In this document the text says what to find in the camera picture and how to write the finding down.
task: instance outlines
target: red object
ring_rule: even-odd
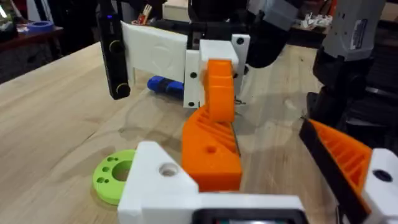
[[[329,10],[329,15],[333,16],[335,14],[336,6],[337,6],[337,0],[332,0]]]

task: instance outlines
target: hole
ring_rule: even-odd
[[[217,151],[217,148],[214,147],[214,146],[207,146],[207,148],[206,148],[206,152],[207,152],[207,153],[210,153],[210,154],[213,154],[213,153],[215,153],[216,151]]]
[[[240,37],[236,40],[236,43],[239,45],[243,44],[243,42],[244,42],[244,39],[242,37]]]
[[[104,177],[99,177],[99,178],[97,179],[97,183],[102,183],[102,182],[104,182]]]
[[[375,175],[381,181],[392,182],[391,175],[384,170],[374,170],[373,175]]]
[[[126,181],[129,175],[131,161],[122,161],[118,163],[112,170],[112,176],[118,181]]]
[[[159,172],[164,177],[172,177],[178,173],[178,167],[173,163],[166,163],[161,165]]]

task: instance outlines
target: orange 3d printed part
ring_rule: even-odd
[[[189,117],[182,130],[182,167],[202,192],[239,190],[242,168],[231,125],[231,62],[209,60],[204,86],[206,105]]]
[[[365,217],[370,209],[361,192],[368,173],[372,149],[312,119],[304,121],[300,137],[340,205],[359,208],[355,212],[362,213],[362,217]]]

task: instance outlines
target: wooden table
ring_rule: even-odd
[[[60,36],[63,32],[62,27],[54,27],[54,30],[51,32],[41,32],[41,33],[36,33],[36,34],[21,34],[18,33],[18,36],[0,43],[0,52],[9,50],[9,49],[14,49],[16,47],[32,44],[32,43],[38,43],[38,42],[44,42],[51,40],[53,38],[56,38]],[[54,60],[58,59],[59,56],[57,56],[57,53],[53,52],[54,50],[51,49],[51,54]]]
[[[242,153],[241,191],[299,195],[311,223],[334,223],[335,199],[298,137],[305,95],[318,91],[315,50],[286,46],[244,79],[234,127]],[[95,44],[0,85],[0,223],[117,223],[97,199],[91,175],[102,159],[140,141],[180,160],[192,110],[146,88],[137,73],[129,98],[108,93]]]

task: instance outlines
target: screw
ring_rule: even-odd
[[[392,182],[391,175],[384,170],[374,170],[373,175],[375,175],[381,181]]]
[[[236,40],[236,43],[239,45],[243,44],[243,42],[244,42],[244,39],[242,37],[240,37]]]

